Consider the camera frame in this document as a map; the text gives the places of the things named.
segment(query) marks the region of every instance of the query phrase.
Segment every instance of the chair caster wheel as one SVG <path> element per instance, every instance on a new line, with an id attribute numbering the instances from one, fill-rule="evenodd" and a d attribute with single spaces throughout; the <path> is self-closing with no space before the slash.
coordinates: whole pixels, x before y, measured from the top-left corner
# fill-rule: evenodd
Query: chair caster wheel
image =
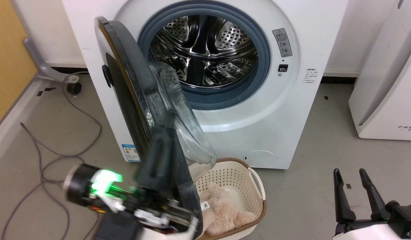
<path id="1" fill-rule="evenodd" d="M 81 83 L 68 83 L 67 92 L 70 94 L 79 94 L 81 92 Z"/>

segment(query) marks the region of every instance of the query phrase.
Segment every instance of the laundry basket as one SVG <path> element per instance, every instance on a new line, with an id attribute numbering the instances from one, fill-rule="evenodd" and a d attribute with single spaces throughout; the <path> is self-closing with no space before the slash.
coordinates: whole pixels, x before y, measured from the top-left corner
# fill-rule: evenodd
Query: laundry basket
<path id="1" fill-rule="evenodd" d="M 253 232 L 256 225 L 265 217 L 266 200 L 262 181 L 257 173 L 245 162 L 237 158 L 221 158 L 214 168 L 195 182 L 198 194 L 207 190 L 210 182 L 223 187 L 232 197 L 240 211 L 256 214 L 254 222 L 229 232 L 210 236 L 205 233 L 199 240 L 236 240 Z"/>

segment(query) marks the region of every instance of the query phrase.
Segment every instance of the fluffy beige stuffed animal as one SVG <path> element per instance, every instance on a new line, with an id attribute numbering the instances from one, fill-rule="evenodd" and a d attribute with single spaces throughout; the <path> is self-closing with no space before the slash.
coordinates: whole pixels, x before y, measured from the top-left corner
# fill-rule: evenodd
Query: fluffy beige stuffed animal
<path id="1" fill-rule="evenodd" d="M 210 209 L 203 211 L 203 231 L 212 236 L 231 231 L 257 219 L 251 212 L 240 212 L 232 203 L 229 193 L 215 183 L 207 184 L 207 191 L 201 193 L 200 200 L 210 204 Z"/>

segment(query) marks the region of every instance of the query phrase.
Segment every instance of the white appliance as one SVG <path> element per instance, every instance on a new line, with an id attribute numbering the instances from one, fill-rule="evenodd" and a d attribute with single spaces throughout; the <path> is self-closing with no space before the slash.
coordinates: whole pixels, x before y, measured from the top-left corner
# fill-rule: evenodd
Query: white appliance
<path id="1" fill-rule="evenodd" d="M 116 94 L 102 72 L 107 63 L 97 39 L 95 18 L 99 16 L 123 23 L 148 61 L 167 61 L 176 68 L 186 98 L 218 158 L 235 157 L 252 167 L 287 169 L 347 0 L 63 3 L 125 161 L 139 158 Z M 168 53 L 168 48 L 180 55 L 171 59 L 160 55 Z M 176 61 L 182 61 L 182 67 Z"/>
<path id="2" fill-rule="evenodd" d="M 349 107 L 360 138 L 411 140 L 411 0 L 393 5 Z"/>

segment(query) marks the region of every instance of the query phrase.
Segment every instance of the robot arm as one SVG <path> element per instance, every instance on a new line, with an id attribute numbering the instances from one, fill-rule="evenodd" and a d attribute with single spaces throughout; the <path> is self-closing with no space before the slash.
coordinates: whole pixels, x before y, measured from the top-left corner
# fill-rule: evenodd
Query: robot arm
<path id="1" fill-rule="evenodd" d="M 122 176 L 82 164 L 65 180 L 70 202 L 105 213 L 95 240 L 192 240 L 198 212 L 179 206 L 175 196 L 175 113 L 155 129 L 148 156 L 135 175 L 137 185 L 123 190 Z"/>
<path id="2" fill-rule="evenodd" d="M 400 240 L 411 239 L 411 205 L 400 206 L 396 201 L 386 205 L 364 169 L 359 170 L 362 186 L 367 190 L 372 214 L 370 220 L 356 220 L 343 190 L 339 169 L 333 172 L 336 212 L 333 240 Z"/>

